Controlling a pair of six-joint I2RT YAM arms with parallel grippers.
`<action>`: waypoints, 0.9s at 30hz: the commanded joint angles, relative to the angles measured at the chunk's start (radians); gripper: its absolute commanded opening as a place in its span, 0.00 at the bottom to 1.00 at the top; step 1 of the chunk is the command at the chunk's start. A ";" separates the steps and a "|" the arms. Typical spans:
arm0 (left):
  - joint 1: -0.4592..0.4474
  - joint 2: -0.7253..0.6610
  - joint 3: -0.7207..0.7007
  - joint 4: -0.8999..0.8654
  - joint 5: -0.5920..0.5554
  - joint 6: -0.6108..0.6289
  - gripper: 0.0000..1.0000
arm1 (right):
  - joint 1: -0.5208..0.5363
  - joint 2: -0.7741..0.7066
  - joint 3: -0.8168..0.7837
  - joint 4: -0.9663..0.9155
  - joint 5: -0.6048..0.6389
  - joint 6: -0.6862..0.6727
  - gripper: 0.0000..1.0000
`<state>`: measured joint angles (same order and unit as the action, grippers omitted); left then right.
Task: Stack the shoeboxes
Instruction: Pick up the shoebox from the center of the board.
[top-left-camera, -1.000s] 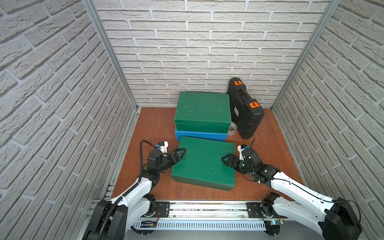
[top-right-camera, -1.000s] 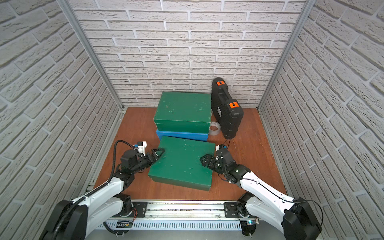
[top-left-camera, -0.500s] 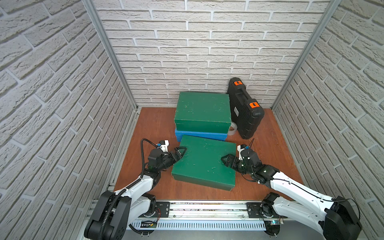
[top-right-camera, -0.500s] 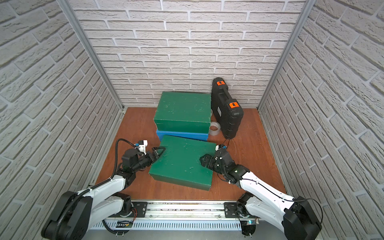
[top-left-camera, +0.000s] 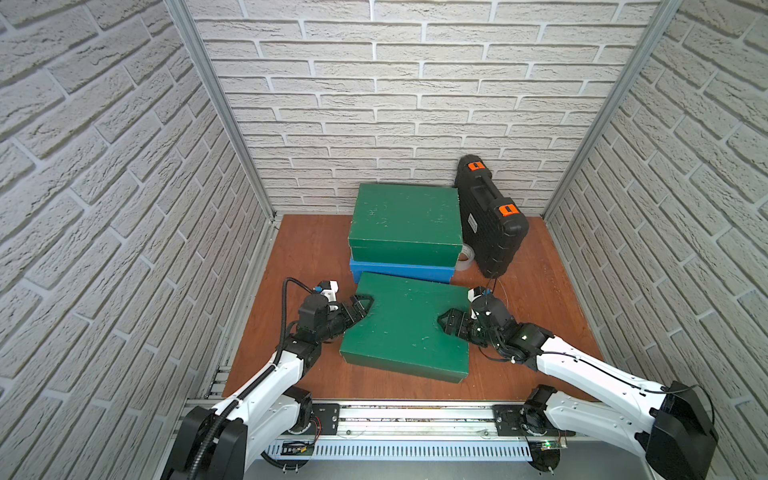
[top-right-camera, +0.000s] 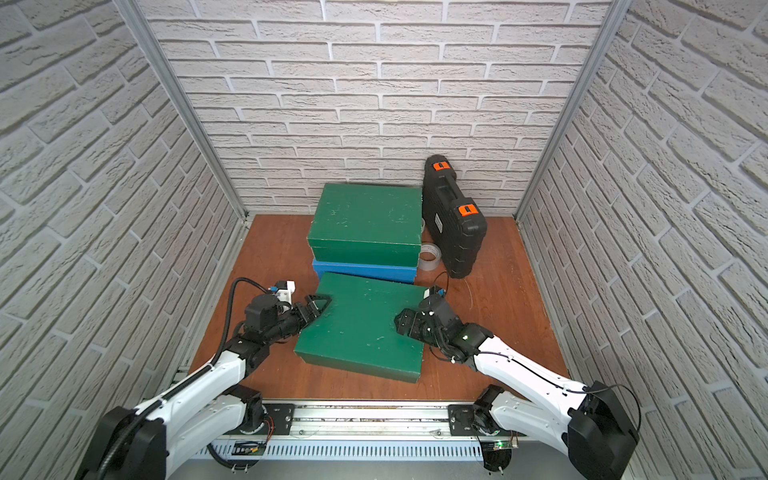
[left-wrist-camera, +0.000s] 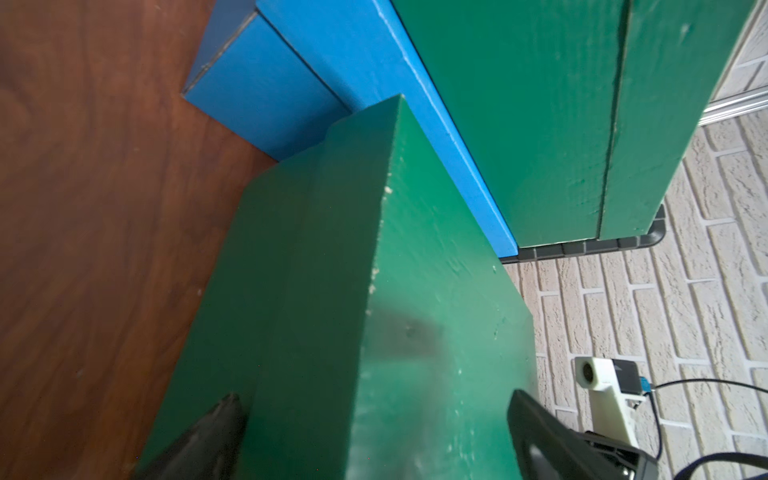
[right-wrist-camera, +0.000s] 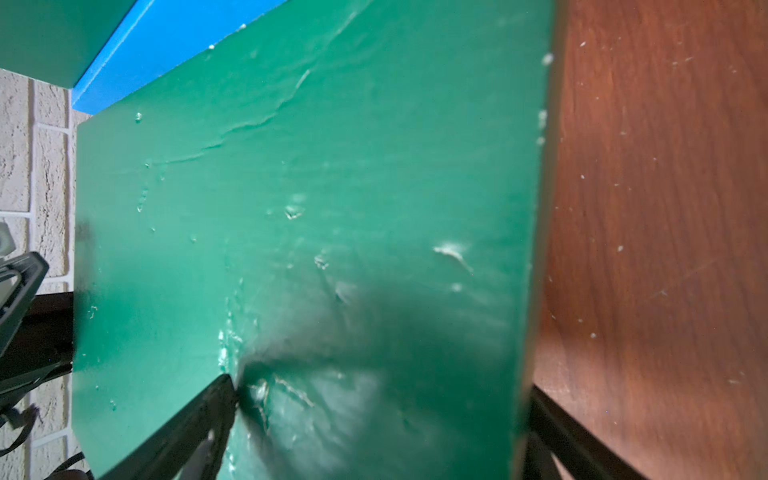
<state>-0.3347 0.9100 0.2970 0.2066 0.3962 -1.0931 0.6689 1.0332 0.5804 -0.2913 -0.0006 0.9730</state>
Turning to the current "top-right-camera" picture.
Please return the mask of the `green shoebox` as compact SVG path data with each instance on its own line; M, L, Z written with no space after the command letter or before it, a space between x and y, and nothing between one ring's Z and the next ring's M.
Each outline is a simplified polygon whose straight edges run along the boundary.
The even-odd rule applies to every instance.
M316 293L331 302L301 332L294 352L307 364L415 383L424 345L398 334L395 317L417 307L425 291L413 284L326 273Z
M324 186L307 241L321 262L415 267L422 245L416 187Z

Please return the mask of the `blue shoebox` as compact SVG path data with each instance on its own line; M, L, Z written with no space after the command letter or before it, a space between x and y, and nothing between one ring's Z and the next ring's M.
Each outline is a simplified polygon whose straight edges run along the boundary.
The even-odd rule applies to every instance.
M390 265L325 262L314 259L312 267L319 279L325 273L338 273L370 279L413 284L418 269Z

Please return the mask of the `green shoebox front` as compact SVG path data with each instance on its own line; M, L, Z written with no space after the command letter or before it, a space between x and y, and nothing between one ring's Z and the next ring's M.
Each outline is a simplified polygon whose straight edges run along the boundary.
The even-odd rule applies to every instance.
M307 241L321 262L415 267L422 245L416 187L324 186Z

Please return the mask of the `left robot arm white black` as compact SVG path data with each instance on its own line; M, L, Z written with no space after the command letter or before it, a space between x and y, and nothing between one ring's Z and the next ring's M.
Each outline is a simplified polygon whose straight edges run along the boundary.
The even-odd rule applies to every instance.
M255 297L240 328L211 360L154 398L116 407L101 419L77 478L166 479L227 432L271 432L261 393L241 382L273 344L299 334L331 302L328 295L295 304L274 293Z

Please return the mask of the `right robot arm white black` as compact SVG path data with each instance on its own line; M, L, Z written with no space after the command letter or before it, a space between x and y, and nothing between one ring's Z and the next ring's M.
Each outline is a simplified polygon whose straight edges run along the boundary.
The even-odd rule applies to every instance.
M568 457L586 479L620 479L639 444L641 422L631 419L616 388L560 376L508 346L476 323L464 323L434 293L394 318L398 334L438 349L497 380L473 405L483 433L506 430L544 443Z

